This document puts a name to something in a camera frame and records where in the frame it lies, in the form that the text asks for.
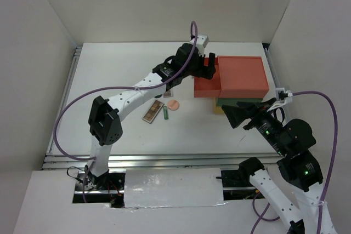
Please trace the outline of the green drawer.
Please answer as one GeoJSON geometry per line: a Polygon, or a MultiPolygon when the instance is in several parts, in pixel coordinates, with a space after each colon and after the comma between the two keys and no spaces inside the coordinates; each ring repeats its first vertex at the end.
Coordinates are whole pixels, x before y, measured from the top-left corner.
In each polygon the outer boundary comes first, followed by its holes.
{"type": "Polygon", "coordinates": [[[237,106],[238,102],[258,103],[262,101],[262,98],[216,98],[216,106],[237,106]]]}

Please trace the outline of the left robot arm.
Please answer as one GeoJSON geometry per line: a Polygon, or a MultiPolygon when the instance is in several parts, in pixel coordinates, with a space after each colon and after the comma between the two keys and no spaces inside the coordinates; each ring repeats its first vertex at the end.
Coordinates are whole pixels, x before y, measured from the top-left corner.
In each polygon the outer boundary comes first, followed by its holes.
{"type": "Polygon", "coordinates": [[[184,43],[175,55],[158,64],[139,83],[128,90],[104,99],[93,100],[88,119],[92,135],[92,147],[85,170],[88,183],[97,190],[104,188],[109,177],[108,160],[112,145],[122,134],[122,121],[135,109],[150,99],[161,97],[166,91],[180,85],[188,76],[212,79],[215,68],[215,54],[204,55],[204,45],[194,47],[184,43]]]}

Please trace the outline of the green lipstick tube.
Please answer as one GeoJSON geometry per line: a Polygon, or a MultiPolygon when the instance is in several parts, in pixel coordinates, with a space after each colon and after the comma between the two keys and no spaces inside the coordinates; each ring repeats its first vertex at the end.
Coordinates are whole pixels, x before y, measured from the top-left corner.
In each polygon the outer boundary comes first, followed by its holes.
{"type": "Polygon", "coordinates": [[[164,119],[165,119],[165,120],[168,120],[168,119],[169,119],[167,106],[164,106],[164,107],[163,107],[163,116],[164,116],[164,119]]]}

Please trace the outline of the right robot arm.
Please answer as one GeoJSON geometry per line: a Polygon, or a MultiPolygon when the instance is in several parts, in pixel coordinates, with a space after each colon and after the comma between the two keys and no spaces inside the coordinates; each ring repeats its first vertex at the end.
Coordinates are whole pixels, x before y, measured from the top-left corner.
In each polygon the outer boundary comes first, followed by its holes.
{"type": "Polygon", "coordinates": [[[237,106],[222,106],[232,128],[248,120],[244,130],[256,129],[282,157],[277,165],[282,178],[292,187],[298,207],[278,188],[256,157],[239,164],[239,180],[254,186],[265,197],[287,233],[336,233],[325,203],[327,181],[319,162],[309,151],[316,143],[312,129],[301,119],[282,124],[272,114],[276,108],[274,98],[255,104],[240,102],[237,106]]]}

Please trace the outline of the coral top drawer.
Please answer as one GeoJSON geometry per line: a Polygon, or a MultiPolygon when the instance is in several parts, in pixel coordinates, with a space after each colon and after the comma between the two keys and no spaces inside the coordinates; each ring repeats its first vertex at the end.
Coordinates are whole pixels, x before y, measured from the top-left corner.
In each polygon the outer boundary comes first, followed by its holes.
{"type": "Polygon", "coordinates": [[[215,57],[214,66],[216,69],[212,79],[194,78],[195,98],[218,98],[221,92],[221,81],[218,58],[215,57]]]}

